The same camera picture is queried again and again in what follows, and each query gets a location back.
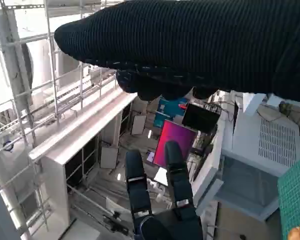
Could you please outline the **black left hand blue tape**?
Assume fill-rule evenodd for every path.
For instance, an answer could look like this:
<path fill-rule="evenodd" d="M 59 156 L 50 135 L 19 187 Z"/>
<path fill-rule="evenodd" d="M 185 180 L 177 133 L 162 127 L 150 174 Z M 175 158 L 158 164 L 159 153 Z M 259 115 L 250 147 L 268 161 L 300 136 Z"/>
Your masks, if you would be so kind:
<path fill-rule="evenodd" d="M 172 208 L 153 213 L 141 154 L 125 155 L 126 189 L 136 240 L 201 240 L 203 230 L 196 214 L 187 163 L 176 141 L 164 145 L 168 192 Z"/>

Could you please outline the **black knitted gloved right hand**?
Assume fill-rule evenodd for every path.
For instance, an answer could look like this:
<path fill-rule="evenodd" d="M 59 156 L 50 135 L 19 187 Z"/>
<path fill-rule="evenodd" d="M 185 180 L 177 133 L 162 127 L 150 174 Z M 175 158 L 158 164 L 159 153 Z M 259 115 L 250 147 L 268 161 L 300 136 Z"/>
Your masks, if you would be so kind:
<path fill-rule="evenodd" d="M 54 40 L 144 101 L 221 90 L 300 102 L 300 0 L 129 0 L 61 25 Z"/>

